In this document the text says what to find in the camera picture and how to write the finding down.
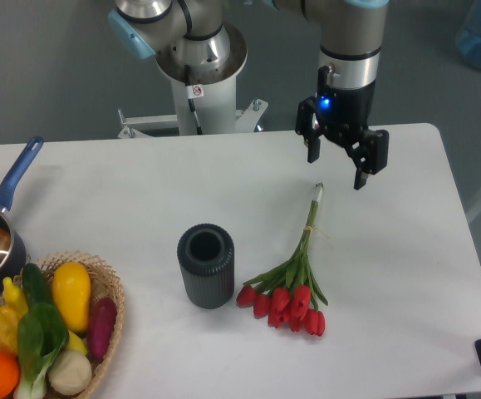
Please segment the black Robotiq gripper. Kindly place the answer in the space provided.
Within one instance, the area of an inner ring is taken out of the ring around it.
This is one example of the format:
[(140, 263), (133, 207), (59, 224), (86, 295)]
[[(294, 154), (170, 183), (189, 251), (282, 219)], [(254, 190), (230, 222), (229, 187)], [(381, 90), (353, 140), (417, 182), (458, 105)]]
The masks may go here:
[(307, 144), (308, 163), (318, 160), (322, 135), (343, 148), (356, 167), (354, 189), (360, 190), (370, 175), (387, 166), (390, 134), (367, 125), (375, 81), (358, 89), (341, 89), (326, 83), (331, 77), (330, 66), (318, 69), (317, 95), (298, 104), (295, 132)]

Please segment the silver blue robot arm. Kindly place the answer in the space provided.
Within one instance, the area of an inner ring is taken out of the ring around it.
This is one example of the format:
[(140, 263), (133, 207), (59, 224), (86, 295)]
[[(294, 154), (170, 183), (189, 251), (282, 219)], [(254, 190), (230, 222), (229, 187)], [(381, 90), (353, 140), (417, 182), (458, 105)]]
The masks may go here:
[[(367, 120), (384, 34), (385, 1), (274, 1), (321, 29), (317, 88), (299, 103), (295, 130), (314, 162), (327, 139), (356, 167), (354, 186), (384, 169), (389, 135)], [(247, 60), (242, 33), (223, 18), (220, 1), (119, 1), (109, 24), (128, 51), (153, 58), (171, 83), (181, 135), (246, 130), (236, 113), (236, 79)]]

